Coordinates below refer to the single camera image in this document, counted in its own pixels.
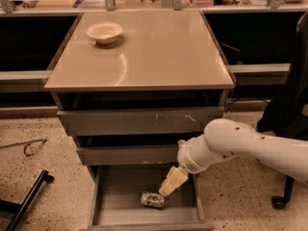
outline gray countertop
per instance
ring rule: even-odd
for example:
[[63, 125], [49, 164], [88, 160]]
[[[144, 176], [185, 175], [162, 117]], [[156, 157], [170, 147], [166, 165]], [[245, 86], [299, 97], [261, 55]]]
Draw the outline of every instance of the gray countertop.
[[[122, 25], [98, 45], [86, 29]], [[199, 11], [84, 13], [45, 88], [50, 91], [231, 89], [234, 83]]]

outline chair leg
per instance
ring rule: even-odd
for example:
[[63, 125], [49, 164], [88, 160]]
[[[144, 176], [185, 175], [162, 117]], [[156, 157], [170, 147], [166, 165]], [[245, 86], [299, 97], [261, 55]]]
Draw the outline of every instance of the chair leg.
[[294, 181], [294, 178], [286, 176], [284, 196], [273, 196], [271, 198], [271, 205], [274, 209], [284, 209], [286, 207], [286, 204], [291, 199]]

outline floor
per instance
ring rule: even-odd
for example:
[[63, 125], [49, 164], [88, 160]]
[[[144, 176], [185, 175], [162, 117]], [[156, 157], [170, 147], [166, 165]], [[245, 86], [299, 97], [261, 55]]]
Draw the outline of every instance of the floor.
[[[0, 149], [0, 199], [21, 203], [43, 169], [55, 177], [54, 183], [39, 190], [15, 230], [64, 231], [88, 226], [94, 184], [54, 114], [52, 109], [15, 115], [0, 111], [0, 146], [47, 139], [28, 146], [28, 156], [24, 145]], [[224, 117], [255, 126], [261, 115], [261, 110], [231, 109]], [[213, 223], [217, 231], [307, 230], [307, 186], [295, 181], [286, 209], [274, 210], [270, 205], [273, 195], [283, 193], [284, 179], [273, 169], [241, 158], [209, 167], [200, 174], [206, 222]], [[8, 217], [1, 217], [0, 230], [7, 223]]]

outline speckled floor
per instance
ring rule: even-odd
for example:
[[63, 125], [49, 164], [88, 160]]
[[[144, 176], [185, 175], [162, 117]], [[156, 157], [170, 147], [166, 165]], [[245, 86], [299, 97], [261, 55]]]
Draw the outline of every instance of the speckled floor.
[[[0, 149], [0, 199], [22, 202], [46, 169], [55, 181], [42, 186], [16, 230], [86, 228], [94, 185], [90, 174], [80, 163], [74, 142], [59, 120], [49, 113], [39, 115], [44, 117], [32, 115], [9, 117], [0, 112], [0, 146], [47, 139], [44, 144], [30, 146], [30, 156], [24, 155], [23, 145]], [[262, 112], [231, 112], [224, 116], [254, 126], [261, 115]], [[307, 230], [307, 186], [295, 181], [292, 201], [286, 209], [274, 210], [270, 205], [273, 195], [283, 193], [284, 179], [283, 174], [246, 159], [209, 167], [200, 175], [206, 221], [218, 231]], [[1, 217], [0, 230], [7, 223], [7, 217]]]

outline office chair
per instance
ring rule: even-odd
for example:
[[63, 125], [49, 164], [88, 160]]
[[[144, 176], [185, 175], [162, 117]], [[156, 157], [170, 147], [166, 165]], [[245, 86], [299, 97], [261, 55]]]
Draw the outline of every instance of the office chair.
[[[297, 22], [294, 50], [286, 83], [266, 107], [257, 131], [273, 131], [278, 137], [308, 141], [308, 13]], [[285, 208], [293, 184], [294, 179], [287, 175], [284, 196], [271, 199], [273, 208]]]

